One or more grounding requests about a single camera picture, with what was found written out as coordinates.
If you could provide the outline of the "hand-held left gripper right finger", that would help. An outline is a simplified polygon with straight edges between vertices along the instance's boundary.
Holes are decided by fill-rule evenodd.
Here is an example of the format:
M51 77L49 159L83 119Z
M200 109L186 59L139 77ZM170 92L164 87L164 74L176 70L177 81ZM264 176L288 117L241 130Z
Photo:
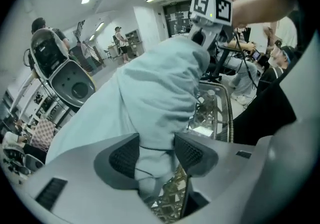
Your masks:
M188 176L204 177L217 165L219 156L211 148L212 142L192 133L175 133L175 155Z

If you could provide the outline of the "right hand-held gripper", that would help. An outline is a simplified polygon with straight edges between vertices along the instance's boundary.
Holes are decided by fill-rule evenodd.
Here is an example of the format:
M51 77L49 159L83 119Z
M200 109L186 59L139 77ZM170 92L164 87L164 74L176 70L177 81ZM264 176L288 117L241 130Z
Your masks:
M189 39L204 49L216 42L218 36L222 43L233 39L233 3L230 0L191 0L189 19L192 27Z

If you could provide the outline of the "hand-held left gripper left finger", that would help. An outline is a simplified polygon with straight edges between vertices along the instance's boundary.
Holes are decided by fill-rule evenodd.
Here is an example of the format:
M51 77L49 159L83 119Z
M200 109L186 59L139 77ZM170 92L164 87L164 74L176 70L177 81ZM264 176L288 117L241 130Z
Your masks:
M133 133L115 139L114 144L95 157L95 173L114 189L137 190L139 185L135 180L135 168L140 156L140 136Z

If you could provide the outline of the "light blue pillowcase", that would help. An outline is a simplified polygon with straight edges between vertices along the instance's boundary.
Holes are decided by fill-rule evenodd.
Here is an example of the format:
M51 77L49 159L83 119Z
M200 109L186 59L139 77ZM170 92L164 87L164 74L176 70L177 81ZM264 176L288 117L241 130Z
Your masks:
M178 166L173 149L195 112L196 92L210 56L184 36L169 38L118 68L53 138L49 163L62 153L138 133L134 177L143 200L156 197Z

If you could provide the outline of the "person's right forearm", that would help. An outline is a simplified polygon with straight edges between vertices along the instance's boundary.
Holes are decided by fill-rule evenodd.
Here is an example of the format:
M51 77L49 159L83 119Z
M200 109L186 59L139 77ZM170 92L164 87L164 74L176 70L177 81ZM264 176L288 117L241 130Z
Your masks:
M297 0L236 0L232 4L232 26L275 22L288 15Z

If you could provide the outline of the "white paper card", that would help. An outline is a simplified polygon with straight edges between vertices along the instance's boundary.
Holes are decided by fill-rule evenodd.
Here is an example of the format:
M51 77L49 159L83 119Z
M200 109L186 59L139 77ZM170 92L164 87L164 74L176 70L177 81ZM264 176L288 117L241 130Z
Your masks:
M195 131L203 136L206 136L206 137L211 137L213 134L213 130L202 127L202 126L198 126L198 127L194 128L193 131Z

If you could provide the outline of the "black double door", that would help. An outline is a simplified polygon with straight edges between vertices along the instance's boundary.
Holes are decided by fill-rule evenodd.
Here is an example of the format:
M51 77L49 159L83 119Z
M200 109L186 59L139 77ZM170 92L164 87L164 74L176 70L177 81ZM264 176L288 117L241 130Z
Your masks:
M191 0L172 2L163 6L169 37L189 33L192 27L192 22L189 18L190 6Z

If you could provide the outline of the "grey pigeonhole cabinet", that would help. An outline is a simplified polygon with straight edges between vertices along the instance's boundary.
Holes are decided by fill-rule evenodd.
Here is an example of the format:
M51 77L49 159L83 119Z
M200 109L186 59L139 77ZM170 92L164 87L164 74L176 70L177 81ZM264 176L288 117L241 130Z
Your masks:
M128 51L130 54L138 57L144 53L143 41L141 39L139 30L133 30L125 34L128 40Z

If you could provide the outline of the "checkered cloth table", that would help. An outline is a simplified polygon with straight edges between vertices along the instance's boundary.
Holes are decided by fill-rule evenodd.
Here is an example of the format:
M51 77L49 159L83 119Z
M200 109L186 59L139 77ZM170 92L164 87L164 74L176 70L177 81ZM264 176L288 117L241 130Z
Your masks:
M55 124L47 119L40 119L36 125L30 145L45 152L48 151L55 133Z

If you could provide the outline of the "person's black shirt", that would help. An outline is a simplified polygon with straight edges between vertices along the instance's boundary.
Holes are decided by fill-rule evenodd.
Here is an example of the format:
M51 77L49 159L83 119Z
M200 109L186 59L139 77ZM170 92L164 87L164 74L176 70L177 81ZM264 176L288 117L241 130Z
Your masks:
M234 120L234 141L255 145L296 120L320 117L318 0L297 0L301 57Z

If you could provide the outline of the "white pod backpack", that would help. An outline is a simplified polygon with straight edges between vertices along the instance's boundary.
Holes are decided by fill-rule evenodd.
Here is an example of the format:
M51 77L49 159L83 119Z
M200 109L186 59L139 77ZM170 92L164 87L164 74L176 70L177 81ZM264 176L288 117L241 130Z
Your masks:
M36 172L44 166L42 161L30 154L25 154L23 157L23 164L31 173Z
M87 72L70 58L65 44L49 28L37 30L30 47L32 67L39 79L77 112L95 93Z

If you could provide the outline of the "black metal railing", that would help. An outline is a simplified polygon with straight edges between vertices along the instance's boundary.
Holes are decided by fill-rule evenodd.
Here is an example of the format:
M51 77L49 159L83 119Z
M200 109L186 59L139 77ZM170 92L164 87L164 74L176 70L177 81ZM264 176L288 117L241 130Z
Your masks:
M82 21L79 21L77 24L77 28L75 31L75 37L76 37L77 41L80 41L81 32L83 30L84 23L85 23L85 20L82 20Z

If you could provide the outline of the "white metal rack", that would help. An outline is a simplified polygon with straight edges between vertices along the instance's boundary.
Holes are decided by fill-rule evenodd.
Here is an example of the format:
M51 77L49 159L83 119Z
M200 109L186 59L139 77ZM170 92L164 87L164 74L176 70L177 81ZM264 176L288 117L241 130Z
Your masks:
M21 76L10 84L0 103L0 128L16 133L34 133L33 129L42 120L54 125L54 132L65 124L73 115L50 89L49 85L32 78Z

